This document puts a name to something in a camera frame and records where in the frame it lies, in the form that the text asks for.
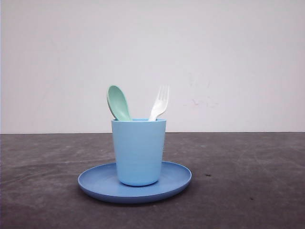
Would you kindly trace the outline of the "blue plastic plate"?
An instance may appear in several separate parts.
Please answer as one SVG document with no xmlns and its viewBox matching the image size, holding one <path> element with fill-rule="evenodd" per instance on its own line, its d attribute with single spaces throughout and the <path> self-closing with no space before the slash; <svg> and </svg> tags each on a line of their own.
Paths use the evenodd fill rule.
<svg viewBox="0 0 305 229">
<path fill-rule="evenodd" d="M 163 161 L 159 180 L 147 186 L 129 186 L 117 178 L 116 163 L 85 170 L 78 176 L 80 189 L 88 196 L 110 203 L 142 204 L 171 198 L 190 184 L 191 171 L 180 164 Z"/>
</svg>

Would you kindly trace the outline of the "mint green plastic spoon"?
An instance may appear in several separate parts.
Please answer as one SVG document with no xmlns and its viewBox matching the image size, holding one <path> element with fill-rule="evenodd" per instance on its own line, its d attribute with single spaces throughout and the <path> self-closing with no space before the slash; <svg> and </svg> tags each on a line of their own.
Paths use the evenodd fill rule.
<svg viewBox="0 0 305 229">
<path fill-rule="evenodd" d="M 132 121 L 126 98 L 118 86 L 111 85 L 108 88 L 107 103 L 112 115 L 116 120 Z"/>
</svg>

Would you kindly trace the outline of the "light blue plastic cup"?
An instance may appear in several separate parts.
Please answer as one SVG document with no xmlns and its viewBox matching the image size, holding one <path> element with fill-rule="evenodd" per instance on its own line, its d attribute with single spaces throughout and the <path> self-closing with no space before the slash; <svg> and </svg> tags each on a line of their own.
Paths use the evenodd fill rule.
<svg viewBox="0 0 305 229">
<path fill-rule="evenodd" d="M 166 120 L 112 120 L 117 176 L 129 186 L 146 186 L 161 175 Z"/>
</svg>

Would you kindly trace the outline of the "white plastic fork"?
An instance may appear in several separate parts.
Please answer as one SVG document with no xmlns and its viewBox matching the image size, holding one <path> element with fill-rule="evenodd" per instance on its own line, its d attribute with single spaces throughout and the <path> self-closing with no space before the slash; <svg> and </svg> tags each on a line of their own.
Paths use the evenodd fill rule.
<svg viewBox="0 0 305 229">
<path fill-rule="evenodd" d="M 148 121 L 156 121 L 157 117 L 166 111 L 169 102 L 169 93 L 169 86 L 160 87 Z"/>
</svg>

